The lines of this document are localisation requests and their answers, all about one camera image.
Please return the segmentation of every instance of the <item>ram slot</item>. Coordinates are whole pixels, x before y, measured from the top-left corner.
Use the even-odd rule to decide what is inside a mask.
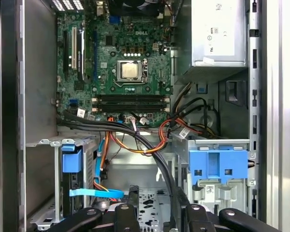
[[[120,112],[163,112],[165,104],[100,104],[98,110],[105,113],[120,113]]]
[[[77,28],[72,28],[72,52],[71,52],[71,68],[77,69],[76,61],[77,61]]]
[[[100,95],[101,102],[164,102],[165,98],[161,95]]]

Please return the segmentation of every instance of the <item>screw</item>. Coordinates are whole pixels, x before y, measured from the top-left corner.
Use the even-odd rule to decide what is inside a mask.
[[[96,211],[94,209],[90,209],[87,211],[87,215],[95,215]]]
[[[234,216],[235,215],[235,212],[233,212],[231,210],[227,210],[226,211],[226,214],[229,215],[229,216]]]
[[[192,209],[194,209],[194,210],[199,210],[200,207],[199,207],[198,205],[193,205],[193,206],[192,206]]]
[[[126,205],[123,205],[123,206],[121,206],[121,209],[129,209],[129,207]]]

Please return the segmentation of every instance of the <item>green motherboard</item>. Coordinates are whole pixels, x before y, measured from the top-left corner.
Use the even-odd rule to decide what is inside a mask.
[[[82,109],[90,120],[139,116],[160,125],[173,90],[168,24],[163,17],[96,16],[89,3],[81,14],[59,14],[58,114]]]

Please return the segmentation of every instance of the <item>wire bundle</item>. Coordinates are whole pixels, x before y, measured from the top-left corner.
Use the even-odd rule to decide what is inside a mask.
[[[175,193],[175,182],[172,177],[172,174],[169,171],[168,164],[166,163],[165,159],[159,153],[158,149],[161,144],[159,144],[159,147],[154,147],[146,138],[141,136],[139,133],[135,132],[128,126],[113,122],[113,121],[107,121],[107,122],[102,122],[102,121],[91,121],[87,120],[84,118],[77,117],[67,111],[64,112],[65,118],[73,121],[67,121],[67,120],[61,120],[59,123],[63,126],[67,126],[71,129],[75,130],[82,130],[82,131],[91,131],[91,132],[121,132],[123,134],[130,135],[134,137],[137,141],[142,143],[149,151],[152,150],[152,156],[158,166],[158,168],[161,170],[161,173],[163,175],[163,178],[165,179],[165,183],[168,189],[168,192],[170,193],[170,198],[171,198],[171,218],[170,222],[172,225],[172,228],[174,227],[174,217],[173,217],[173,206],[175,205],[175,201],[173,198],[173,194]]]

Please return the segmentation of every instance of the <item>yellow wire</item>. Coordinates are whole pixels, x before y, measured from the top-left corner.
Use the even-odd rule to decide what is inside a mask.
[[[95,185],[99,186],[100,188],[104,189],[105,191],[109,192],[109,190],[106,187],[103,187],[102,185],[99,185],[96,181],[94,181]]]

